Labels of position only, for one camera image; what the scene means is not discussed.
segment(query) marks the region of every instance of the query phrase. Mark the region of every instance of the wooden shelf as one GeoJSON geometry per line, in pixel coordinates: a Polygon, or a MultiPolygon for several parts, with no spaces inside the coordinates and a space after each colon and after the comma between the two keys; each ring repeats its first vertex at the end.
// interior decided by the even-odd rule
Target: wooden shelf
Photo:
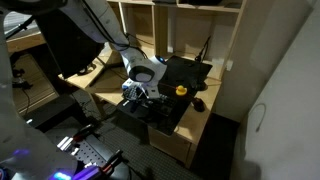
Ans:
{"type": "Polygon", "coordinates": [[[18,52],[26,50],[41,44],[45,44],[46,41],[40,32],[30,34],[27,36],[19,37],[16,39],[8,40],[8,52],[18,52]]]}
{"type": "Polygon", "coordinates": [[[140,5],[151,5],[151,6],[166,6],[166,7],[231,12],[231,13],[239,13],[240,12],[240,9],[238,9],[238,8],[225,7],[227,4],[226,5],[222,4],[219,6],[195,6],[195,5],[190,5],[190,4],[154,3],[149,0],[146,0],[146,1],[143,1],[143,0],[138,0],[138,1],[136,1],[136,0],[108,0],[108,2],[121,2],[121,3],[128,3],[128,4],[140,4],[140,5]]]}

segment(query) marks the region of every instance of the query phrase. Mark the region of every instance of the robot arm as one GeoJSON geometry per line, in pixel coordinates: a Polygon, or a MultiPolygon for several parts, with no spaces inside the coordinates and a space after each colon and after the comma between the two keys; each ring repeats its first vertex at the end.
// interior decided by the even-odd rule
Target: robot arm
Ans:
{"type": "Polygon", "coordinates": [[[94,41],[111,43],[120,52],[129,78],[140,82],[149,98],[159,97],[157,85],[166,70],[164,60],[158,56],[147,59],[130,46],[106,0],[69,0],[60,10],[94,41]]]}

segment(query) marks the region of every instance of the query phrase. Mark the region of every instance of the blue light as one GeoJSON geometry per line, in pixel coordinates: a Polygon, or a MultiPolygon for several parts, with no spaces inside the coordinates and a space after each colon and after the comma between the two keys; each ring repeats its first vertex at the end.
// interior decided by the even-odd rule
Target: blue light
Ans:
{"type": "Polygon", "coordinates": [[[57,172],[53,175],[54,179],[55,180],[71,180],[71,177],[66,175],[66,174],[63,174],[61,172],[57,172]]]}

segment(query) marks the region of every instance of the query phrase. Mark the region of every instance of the wire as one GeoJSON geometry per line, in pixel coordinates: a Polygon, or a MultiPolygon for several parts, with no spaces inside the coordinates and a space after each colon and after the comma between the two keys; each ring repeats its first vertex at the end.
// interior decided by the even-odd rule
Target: wire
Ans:
{"type": "Polygon", "coordinates": [[[27,109],[26,109],[26,112],[24,113],[24,115],[27,115],[29,107],[30,107],[30,97],[29,97],[29,95],[27,94],[27,92],[23,88],[22,88],[22,92],[27,96],[27,99],[28,99],[27,109]]]}
{"type": "MultiPolygon", "coordinates": [[[[163,85],[163,86],[170,87],[170,88],[172,88],[172,89],[174,89],[174,90],[177,89],[176,87],[170,86],[170,85],[168,85],[168,84],[164,84],[164,83],[158,83],[158,84],[163,85]]],[[[191,95],[191,94],[189,94],[189,93],[187,93],[186,95],[188,95],[190,98],[192,98],[192,100],[194,99],[194,96],[193,96],[193,95],[191,95]]]]}
{"type": "Polygon", "coordinates": [[[207,51],[208,51],[208,47],[209,47],[209,40],[210,40],[210,39],[211,39],[211,36],[209,36],[209,37],[207,38],[207,41],[206,41],[206,43],[204,44],[203,49],[201,50],[201,51],[203,51],[203,50],[205,49],[203,58],[201,58],[201,62],[203,62],[204,57],[206,57],[206,55],[207,55],[207,51]]]}
{"type": "Polygon", "coordinates": [[[102,25],[102,23],[100,22],[99,18],[96,16],[96,14],[93,12],[93,10],[91,9],[91,7],[89,6],[89,4],[85,1],[85,0],[82,0],[83,4],[85,5],[86,9],[89,10],[89,17],[90,19],[92,20],[92,22],[94,23],[94,25],[97,27],[97,29],[99,30],[99,32],[107,39],[107,41],[109,41],[110,43],[112,44],[115,44],[119,47],[122,47],[124,49],[120,49],[118,51],[124,51],[124,50],[127,50],[128,48],[133,48],[133,49],[136,49],[138,50],[143,56],[144,58],[148,59],[148,56],[146,55],[145,52],[143,52],[140,48],[138,47],[134,47],[134,46],[131,46],[130,45],[130,41],[129,41],[129,44],[119,44],[117,42],[114,41],[114,39],[112,38],[112,36],[108,33],[108,31],[104,28],[104,26],[102,25]]]}
{"type": "Polygon", "coordinates": [[[149,42],[147,42],[147,41],[144,41],[144,40],[142,40],[142,39],[139,39],[139,38],[137,38],[136,36],[134,36],[134,35],[132,35],[132,34],[130,34],[130,33],[127,33],[127,35],[128,35],[128,36],[131,36],[131,37],[133,37],[133,38],[135,38],[135,39],[137,39],[137,40],[139,40],[139,41],[141,41],[141,42],[144,42],[144,43],[146,43],[146,44],[154,45],[154,44],[152,44],[152,43],[149,43],[149,42]]]}
{"type": "Polygon", "coordinates": [[[128,78],[124,78],[122,77],[119,73],[117,73],[116,71],[110,69],[110,71],[112,71],[114,74],[116,74],[119,78],[123,79],[123,80],[127,80],[128,78]]]}

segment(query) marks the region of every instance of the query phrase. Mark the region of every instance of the wooden board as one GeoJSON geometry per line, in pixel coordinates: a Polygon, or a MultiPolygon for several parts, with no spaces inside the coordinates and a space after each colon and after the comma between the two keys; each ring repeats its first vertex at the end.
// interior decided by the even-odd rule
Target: wooden board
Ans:
{"type": "Polygon", "coordinates": [[[18,52],[46,43],[42,34],[36,33],[7,41],[8,52],[18,52]]]}
{"type": "Polygon", "coordinates": [[[126,6],[128,17],[128,33],[137,37],[130,37],[132,42],[137,42],[139,47],[154,48],[153,21],[150,6],[130,5],[126,6]]]}
{"type": "Polygon", "coordinates": [[[168,52],[168,8],[152,6],[154,53],[166,57],[168,52]]]}
{"type": "Polygon", "coordinates": [[[217,5],[217,6],[194,6],[194,5],[180,4],[180,3],[178,4],[154,3],[151,0],[108,0],[108,1],[128,3],[128,4],[140,4],[140,5],[152,5],[152,6],[157,5],[157,6],[165,6],[165,7],[239,13],[239,9],[237,8],[225,7],[228,3],[230,3],[230,1],[226,1],[225,3],[221,3],[220,5],[217,5]]]}
{"type": "Polygon", "coordinates": [[[109,46],[99,54],[98,58],[92,61],[93,67],[90,67],[88,73],[85,75],[73,75],[67,79],[64,79],[60,74],[59,78],[67,81],[68,83],[77,86],[80,89],[85,89],[89,86],[92,81],[100,75],[106,64],[119,63],[122,62],[121,57],[118,52],[112,51],[109,46]]]}
{"type": "Polygon", "coordinates": [[[93,87],[86,88],[86,91],[95,94],[113,105],[117,105],[123,100],[121,86],[126,79],[126,71],[124,68],[114,68],[112,71],[107,70],[99,78],[97,83],[95,83],[93,87]]]}

